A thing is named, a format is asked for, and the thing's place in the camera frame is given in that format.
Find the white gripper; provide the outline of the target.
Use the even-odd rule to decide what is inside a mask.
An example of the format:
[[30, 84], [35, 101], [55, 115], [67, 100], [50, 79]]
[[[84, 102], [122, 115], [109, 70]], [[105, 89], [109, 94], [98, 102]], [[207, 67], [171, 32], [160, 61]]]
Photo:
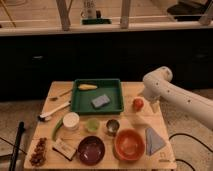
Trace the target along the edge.
[[159, 95], [157, 95], [148, 88], [144, 88], [140, 92], [140, 95], [149, 102], [149, 105], [154, 113], [156, 113], [159, 110], [159, 99], [160, 99]]

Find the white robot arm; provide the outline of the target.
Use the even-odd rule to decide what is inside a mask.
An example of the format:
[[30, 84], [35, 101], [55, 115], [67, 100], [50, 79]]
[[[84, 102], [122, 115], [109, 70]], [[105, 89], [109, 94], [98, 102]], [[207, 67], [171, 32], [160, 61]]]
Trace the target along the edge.
[[166, 66], [147, 73], [143, 76], [143, 97], [151, 103], [163, 97], [213, 130], [213, 100], [171, 84], [172, 78], [173, 73]]

